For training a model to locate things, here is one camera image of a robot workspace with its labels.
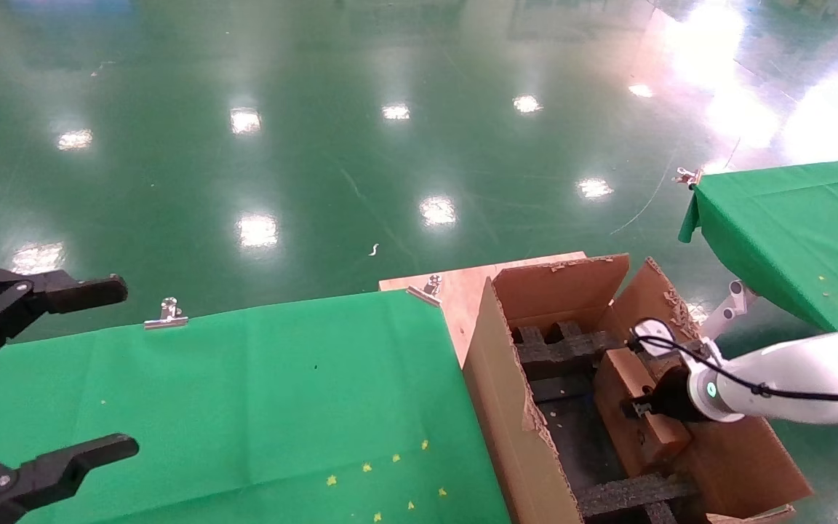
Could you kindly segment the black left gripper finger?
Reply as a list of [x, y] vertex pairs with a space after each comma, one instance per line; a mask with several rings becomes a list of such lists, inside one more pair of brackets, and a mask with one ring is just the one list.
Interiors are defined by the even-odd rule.
[[110, 434], [42, 454], [17, 469], [0, 462], [0, 523], [17, 523], [34, 510], [72, 498], [93, 469], [139, 451], [133, 437]]
[[109, 306], [127, 296], [127, 283], [115, 274], [79, 281], [65, 271], [22, 275], [0, 269], [0, 349], [46, 314]]

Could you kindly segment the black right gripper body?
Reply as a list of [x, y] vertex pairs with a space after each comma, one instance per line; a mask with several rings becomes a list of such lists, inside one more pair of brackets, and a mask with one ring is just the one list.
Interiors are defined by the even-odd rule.
[[641, 404], [649, 413], [661, 414], [682, 422], [701, 421], [689, 392], [690, 371], [684, 366], [671, 366], [656, 382], [649, 394], [643, 395]]

